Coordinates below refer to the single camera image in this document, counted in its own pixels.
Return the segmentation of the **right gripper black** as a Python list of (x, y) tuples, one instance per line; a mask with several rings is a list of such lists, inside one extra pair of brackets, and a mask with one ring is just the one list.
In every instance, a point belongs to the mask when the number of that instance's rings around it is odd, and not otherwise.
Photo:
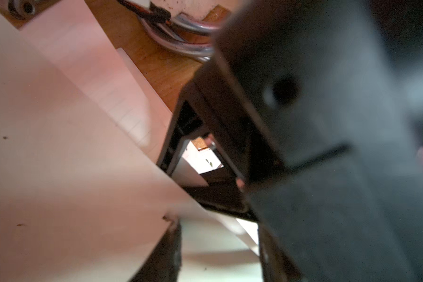
[(215, 58), (281, 168), (246, 181), (308, 282), (423, 282), (418, 134), (368, 1), (251, 1)]

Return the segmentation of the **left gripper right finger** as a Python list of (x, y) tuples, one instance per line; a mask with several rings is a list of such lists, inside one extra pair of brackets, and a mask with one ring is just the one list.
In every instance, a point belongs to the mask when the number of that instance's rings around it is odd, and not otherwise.
[(258, 226), (260, 263), (264, 282), (302, 282), (303, 276), (277, 247), (269, 232)]

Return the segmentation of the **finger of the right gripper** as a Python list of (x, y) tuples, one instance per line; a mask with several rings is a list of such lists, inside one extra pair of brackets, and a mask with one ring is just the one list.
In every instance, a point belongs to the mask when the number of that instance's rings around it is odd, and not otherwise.
[(289, 76), (244, 64), (206, 63), (181, 90), (157, 165), (169, 176), (190, 141), (216, 156), (204, 184), (183, 189), (205, 209), (256, 222), (285, 222), (285, 136), (269, 114), (289, 102)]

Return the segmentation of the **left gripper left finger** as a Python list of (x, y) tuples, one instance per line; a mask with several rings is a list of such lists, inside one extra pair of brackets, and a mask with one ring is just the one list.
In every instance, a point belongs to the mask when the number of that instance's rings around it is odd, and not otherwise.
[(169, 226), (130, 282), (177, 282), (182, 267), (182, 225), (165, 215)]

